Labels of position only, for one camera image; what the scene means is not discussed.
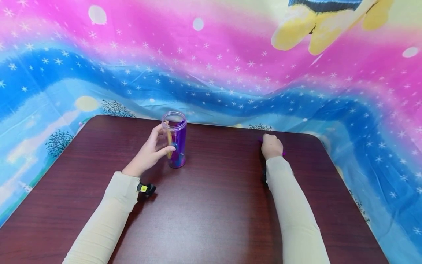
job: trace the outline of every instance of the wood grain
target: wood grain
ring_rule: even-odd
[[[92,118],[0,229],[0,263],[61,263],[120,171],[158,121]],[[281,263],[281,232],[260,182],[263,131],[188,125],[187,163],[161,160],[110,263]],[[388,263],[321,142],[272,132],[315,214],[332,264]]]

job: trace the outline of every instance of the yellow stick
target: yellow stick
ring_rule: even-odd
[[[171,146],[173,144],[173,140],[171,139],[171,132],[170,130],[167,130],[167,140],[168,140],[168,145]],[[167,158],[171,159],[171,152],[167,154]]]

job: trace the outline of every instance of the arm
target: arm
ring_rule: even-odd
[[[122,172],[115,172],[104,197],[88,220],[62,264],[106,264],[138,200],[139,177],[175,147],[166,146],[161,124]]]
[[[312,209],[290,164],[282,157],[283,145],[275,136],[264,136],[262,153],[267,161],[267,183],[281,227],[283,263],[329,264]]]
[[[127,217],[138,200],[139,178],[114,173],[104,197],[88,220],[63,264],[108,263]]]

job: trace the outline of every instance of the purple object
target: purple object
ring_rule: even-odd
[[[261,143],[263,143],[263,142],[264,142],[262,138],[259,138],[259,139],[258,139],[258,141],[259,141],[259,142],[261,142]]]
[[[181,112],[170,111],[163,115],[161,125],[167,137],[170,133],[171,145],[176,148],[176,150],[171,153],[171,157],[168,159],[168,165],[174,169],[181,168],[186,162],[184,152],[187,128],[186,117]]]

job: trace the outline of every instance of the bottle opening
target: bottle opening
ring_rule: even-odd
[[[179,130],[186,126],[186,117],[181,112],[170,111],[163,115],[161,124],[164,129]]]

